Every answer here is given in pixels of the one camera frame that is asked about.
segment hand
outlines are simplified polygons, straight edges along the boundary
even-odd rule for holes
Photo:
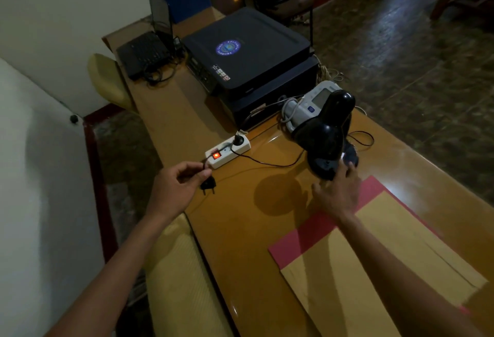
[[[199,162],[182,162],[163,168],[155,177],[146,214],[161,216],[170,223],[186,209],[211,172]]]
[[[353,215],[359,201],[361,179],[352,163],[349,169],[347,175],[347,167],[340,159],[333,181],[327,181],[323,187],[312,184],[312,195],[337,224]]]

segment printer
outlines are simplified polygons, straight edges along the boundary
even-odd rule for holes
[[[264,121],[283,102],[251,115],[252,111],[301,96],[316,85],[318,60],[309,41],[249,7],[196,31],[182,43],[187,67],[208,94],[219,97],[239,129]]]

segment keyboard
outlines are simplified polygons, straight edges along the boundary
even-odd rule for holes
[[[132,80],[154,72],[170,61],[170,52],[153,32],[147,32],[117,48],[117,54]]]

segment floor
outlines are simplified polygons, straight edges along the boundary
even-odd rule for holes
[[[430,22],[435,1],[332,0],[314,12],[314,48],[374,121],[494,204],[494,27],[453,8]],[[161,164],[136,115],[95,132],[124,239]]]

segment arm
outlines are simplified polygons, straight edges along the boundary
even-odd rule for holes
[[[342,161],[332,182],[312,185],[313,195],[359,258],[400,334],[480,337],[482,334],[453,305],[399,261],[361,224],[355,211],[360,178]]]
[[[209,176],[211,170],[203,170],[202,163],[183,162],[161,170],[155,178],[144,218],[46,337],[108,337],[147,253]]]

